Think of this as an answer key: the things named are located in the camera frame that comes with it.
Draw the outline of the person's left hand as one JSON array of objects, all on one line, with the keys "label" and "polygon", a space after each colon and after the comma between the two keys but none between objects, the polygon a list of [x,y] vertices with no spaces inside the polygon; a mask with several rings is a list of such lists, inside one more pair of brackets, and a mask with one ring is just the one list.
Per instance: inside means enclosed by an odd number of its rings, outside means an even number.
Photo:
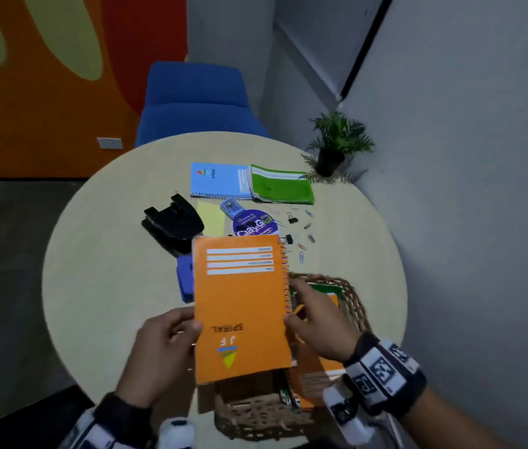
[{"label": "person's left hand", "polygon": [[182,307],[144,322],[114,390],[116,396],[141,408],[157,403],[190,366],[195,345],[169,340],[172,326],[190,319],[195,319],[194,308]]}]

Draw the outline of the orange spiral notebook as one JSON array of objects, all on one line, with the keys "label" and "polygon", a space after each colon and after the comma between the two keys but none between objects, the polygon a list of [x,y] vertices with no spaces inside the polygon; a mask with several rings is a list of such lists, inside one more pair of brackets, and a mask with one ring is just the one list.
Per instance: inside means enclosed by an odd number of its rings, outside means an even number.
[{"label": "orange spiral notebook", "polygon": [[343,364],[319,357],[298,335],[294,337],[293,355],[295,365],[285,370],[290,398],[300,409],[324,407],[322,393],[345,374]]},{"label": "orange spiral notebook", "polygon": [[192,243],[195,383],[297,366],[284,324],[293,311],[285,245],[277,234],[199,236]]}]

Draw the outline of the person's right forearm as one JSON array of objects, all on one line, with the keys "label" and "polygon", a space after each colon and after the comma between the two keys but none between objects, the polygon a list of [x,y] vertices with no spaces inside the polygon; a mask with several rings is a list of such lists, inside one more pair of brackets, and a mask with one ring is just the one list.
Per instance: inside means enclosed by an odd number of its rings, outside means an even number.
[{"label": "person's right forearm", "polygon": [[419,449],[514,449],[430,387],[399,422]]}]

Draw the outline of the green notebook with dark cover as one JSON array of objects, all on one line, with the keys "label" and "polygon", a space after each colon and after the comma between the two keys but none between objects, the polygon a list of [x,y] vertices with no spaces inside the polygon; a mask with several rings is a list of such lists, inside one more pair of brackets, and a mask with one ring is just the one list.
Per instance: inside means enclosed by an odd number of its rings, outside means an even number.
[{"label": "green notebook with dark cover", "polygon": [[307,282],[308,285],[311,286],[312,289],[324,293],[324,294],[335,294],[338,299],[343,298],[344,289],[341,286],[337,286],[335,284],[320,284],[320,283],[313,283],[313,282]]}]

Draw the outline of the blue stapler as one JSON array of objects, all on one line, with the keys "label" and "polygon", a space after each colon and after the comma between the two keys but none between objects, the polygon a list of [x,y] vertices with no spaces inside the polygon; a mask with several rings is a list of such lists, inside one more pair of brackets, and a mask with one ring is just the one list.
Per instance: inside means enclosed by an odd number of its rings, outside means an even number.
[{"label": "blue stapler", "polygon": [[177,257],[177,281],[181,300],[184,303],[194,302],[194,273],[192,255]]}]

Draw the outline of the scattered paper clips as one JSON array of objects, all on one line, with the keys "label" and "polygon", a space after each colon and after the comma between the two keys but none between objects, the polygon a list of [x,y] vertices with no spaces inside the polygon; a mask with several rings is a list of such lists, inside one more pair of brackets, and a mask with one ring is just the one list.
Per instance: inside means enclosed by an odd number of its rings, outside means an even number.
[{"label": "scattered paper clips", "polygon": [[[318,235],[315,232],[315,212],[308,205],[265,203],[265,212],[273,216],[280,229],[280,238],[291,234],[293,244],[286,246],[286,253],[290,259],[290,264],[296,268],[303,267],[307,261],[314,258],[317,248]],[[289,224],[287,212],[299,219],[297,224]]]}]

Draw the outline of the wrist marker band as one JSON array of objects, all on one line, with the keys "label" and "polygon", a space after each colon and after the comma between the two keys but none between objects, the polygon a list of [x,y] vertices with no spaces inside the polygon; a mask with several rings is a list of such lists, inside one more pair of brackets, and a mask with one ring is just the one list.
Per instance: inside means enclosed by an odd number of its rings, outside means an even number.
[{"label": "wrist marker band", "polygon": [[427,378],[419,363],[389,339],[361,334],[343,362],[342,376],[355,400],[371,416],[404,418],[422,397]]},{"label": "wrist marker band", "polygon": [[110,392],[81,414],[57,449],[154,449],[151,413]]}]

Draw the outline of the round purple clay tub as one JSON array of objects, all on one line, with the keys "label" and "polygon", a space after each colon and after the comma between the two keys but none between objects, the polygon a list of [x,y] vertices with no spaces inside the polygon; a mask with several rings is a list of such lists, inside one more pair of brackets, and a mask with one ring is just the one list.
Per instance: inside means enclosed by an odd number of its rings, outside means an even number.
[{"label": "round purple clay tub", "polygon": [[234,236],[280,235],[280,229],[273,216],[261,210],[243,210],[232,220]]}]

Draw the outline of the yellow sticky note pad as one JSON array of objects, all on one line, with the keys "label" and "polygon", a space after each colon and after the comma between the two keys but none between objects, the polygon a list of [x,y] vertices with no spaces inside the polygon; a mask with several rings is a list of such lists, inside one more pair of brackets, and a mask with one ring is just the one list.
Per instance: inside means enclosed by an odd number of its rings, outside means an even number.
[{"label": "yellow sticky note pad", "polygon": [[233,236],[231,219],[221,209],[220,203],[209,203],[205,200],[198,202],[196,211],[200,216],[204,229],[204,236],[219,238]]}]

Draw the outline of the left wrist marker band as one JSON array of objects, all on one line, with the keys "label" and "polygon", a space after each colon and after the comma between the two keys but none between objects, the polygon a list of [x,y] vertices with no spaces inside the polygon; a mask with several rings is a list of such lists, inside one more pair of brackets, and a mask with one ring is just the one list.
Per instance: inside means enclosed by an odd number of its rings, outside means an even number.
[{"label": "left wrist marker band", "polygon": [[81,414],[57,449],[154,449],[151,413],[110,392]]}]

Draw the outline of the clear blue pencil sharpener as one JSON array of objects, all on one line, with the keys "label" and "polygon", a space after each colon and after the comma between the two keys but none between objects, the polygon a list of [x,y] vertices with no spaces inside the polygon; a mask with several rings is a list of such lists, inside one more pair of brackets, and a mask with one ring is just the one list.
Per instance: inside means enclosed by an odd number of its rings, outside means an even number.
[{"label": "clear blue pencil sharpener", "polygon": [[220,204],[220,209],[231,219],[234,220],[242,212],[245,211],[245,208],[234,198],[226,199]]}]

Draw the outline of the bright green spiral notebook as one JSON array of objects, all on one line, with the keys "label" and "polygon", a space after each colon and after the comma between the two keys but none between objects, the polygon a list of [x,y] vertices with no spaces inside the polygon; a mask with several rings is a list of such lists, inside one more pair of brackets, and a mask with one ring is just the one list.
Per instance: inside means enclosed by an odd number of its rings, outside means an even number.
[{"label": "bright green spiral notebook", "polygon": [[315,203],[311,182],[305,172],[279,171],[250,165],[247,181],[255,200],[303,205]]}]

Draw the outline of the light blue spiral notebook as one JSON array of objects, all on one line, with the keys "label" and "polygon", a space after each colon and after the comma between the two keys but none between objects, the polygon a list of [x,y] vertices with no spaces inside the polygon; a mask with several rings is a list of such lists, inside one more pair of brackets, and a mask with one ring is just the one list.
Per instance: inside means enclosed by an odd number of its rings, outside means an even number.
[{"label": "light blue spiral notebook", "polygon": [[248,171],[248,166],[193,162],[190,195],[222,200],[252,200]]}]

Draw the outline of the small potted green plant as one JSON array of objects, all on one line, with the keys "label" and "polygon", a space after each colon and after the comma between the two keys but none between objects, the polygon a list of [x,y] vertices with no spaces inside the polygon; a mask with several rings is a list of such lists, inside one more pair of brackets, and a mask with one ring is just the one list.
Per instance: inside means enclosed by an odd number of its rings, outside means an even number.
[{"label": "small potted green plant", "polygon": [[364,123],[348,118],[342,112],[321,113],[311,119],[316,138],[302,152],[311,171],[304,177],[310,183],[355,185],[367,173],[366,169],[348,171],[348,159],[360,153],[372,153],[376,146]]}]

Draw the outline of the blue upholstered chair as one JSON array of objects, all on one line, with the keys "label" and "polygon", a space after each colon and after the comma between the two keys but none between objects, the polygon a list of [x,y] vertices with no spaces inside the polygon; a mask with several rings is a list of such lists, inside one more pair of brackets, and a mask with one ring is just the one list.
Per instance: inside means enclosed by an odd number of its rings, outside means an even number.
[{"label": "blue upholstered chair", "polygon": [[148,73],[135,147],[199,132],[270,137],[250,107],[239,69],[180,61],[155,62]]}]

